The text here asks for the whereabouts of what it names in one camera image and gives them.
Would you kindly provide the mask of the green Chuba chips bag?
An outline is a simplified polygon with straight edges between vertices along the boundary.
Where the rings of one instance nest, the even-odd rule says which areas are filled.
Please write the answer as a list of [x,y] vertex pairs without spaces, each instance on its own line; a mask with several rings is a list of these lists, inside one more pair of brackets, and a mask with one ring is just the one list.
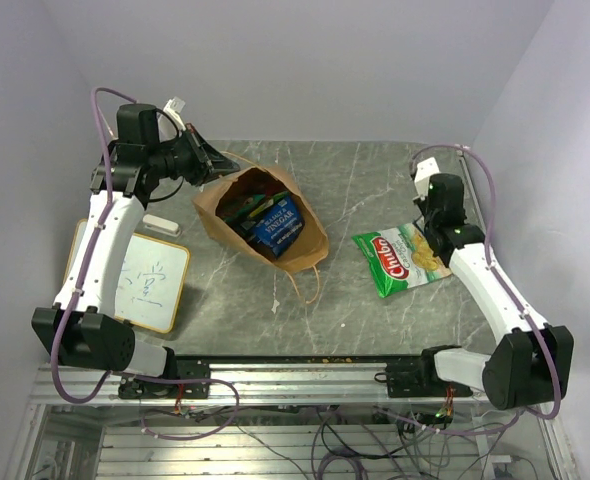
[[358,234],[352,240],[368,262],[380,298],[431,284],[452,274],[414,223]]

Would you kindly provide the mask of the green Fox's candy bag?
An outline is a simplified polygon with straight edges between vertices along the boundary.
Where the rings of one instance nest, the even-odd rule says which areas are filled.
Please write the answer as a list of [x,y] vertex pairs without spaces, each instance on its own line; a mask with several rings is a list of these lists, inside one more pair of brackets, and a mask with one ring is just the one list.
[[228,225],[240,224],[258,217],[264,210],[272,207],[287,196],[286,190],[272,195],[252,194],[242,196],[218,210],[218,216]]

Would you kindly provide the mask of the blue Burts chips bag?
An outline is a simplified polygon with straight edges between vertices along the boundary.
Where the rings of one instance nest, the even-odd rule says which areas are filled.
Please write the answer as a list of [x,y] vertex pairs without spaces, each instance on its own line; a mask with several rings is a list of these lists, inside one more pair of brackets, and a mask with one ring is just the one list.
[[297,239],[304,227],[304,219],[296,203],[287,195],[252,227],[250,243],[267,248],[279,258]]

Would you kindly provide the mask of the brown paper bag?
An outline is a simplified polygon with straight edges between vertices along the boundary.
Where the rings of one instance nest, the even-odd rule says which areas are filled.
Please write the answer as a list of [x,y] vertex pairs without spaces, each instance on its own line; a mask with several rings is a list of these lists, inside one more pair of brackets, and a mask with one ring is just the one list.
[[321,291],[318,264],[329,254],[324,226],[294,178],[277,165],[247,167],[204,188],[192,203],[208,237],[286,274],[311,270]]

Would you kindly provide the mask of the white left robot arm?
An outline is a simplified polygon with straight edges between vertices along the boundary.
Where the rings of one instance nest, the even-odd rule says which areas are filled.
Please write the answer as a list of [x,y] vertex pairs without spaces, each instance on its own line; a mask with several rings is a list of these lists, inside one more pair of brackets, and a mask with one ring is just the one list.
[[183,179],[199,187],[239,170],[180,112],[171,100],[162,108],[127,103],[116,113],[117,137],[91,176],[86,230],[68,277],[52,306],[36,309],[31,320],[56,384],[60,367],[72,366],[143,375],[157,397],[178,387],[173,352],[137,340],[116,319],[115,299],[131,237],[160,182]]

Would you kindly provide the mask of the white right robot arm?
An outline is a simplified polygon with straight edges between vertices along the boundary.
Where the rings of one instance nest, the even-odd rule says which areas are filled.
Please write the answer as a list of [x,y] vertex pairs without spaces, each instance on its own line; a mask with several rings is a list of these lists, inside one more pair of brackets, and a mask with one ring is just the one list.
[[424,230],[394,229],[368,240],[384,280],[408,289],[450,272],[471,294],[491,327],[491,354],[461,346],[424,349],[405,355],[377,375],[393,398],[480,391],[499,410],[550,403],[565,397],[574,339],[553,326],[516,291],[497,262],[488,237],[466,221],[464,184],[453,174],[430,170],[414,178],[414,200]]

